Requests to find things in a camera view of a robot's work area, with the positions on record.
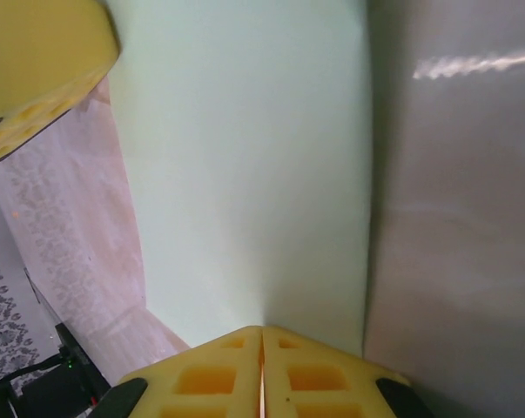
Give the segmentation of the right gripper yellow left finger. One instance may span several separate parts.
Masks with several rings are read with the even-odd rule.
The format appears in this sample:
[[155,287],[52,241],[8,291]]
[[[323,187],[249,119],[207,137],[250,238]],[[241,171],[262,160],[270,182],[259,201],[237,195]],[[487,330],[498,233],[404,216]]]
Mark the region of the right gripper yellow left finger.
[[92,417],[259,417],[262,328],[243,327],[126,376]]

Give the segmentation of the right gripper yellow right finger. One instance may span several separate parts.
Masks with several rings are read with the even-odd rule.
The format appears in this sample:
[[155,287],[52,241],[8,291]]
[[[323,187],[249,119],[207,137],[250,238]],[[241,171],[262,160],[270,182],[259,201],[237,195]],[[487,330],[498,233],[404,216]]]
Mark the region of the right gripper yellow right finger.
[[280,327],[263,327],[266,417],[432,417],[400,374]]

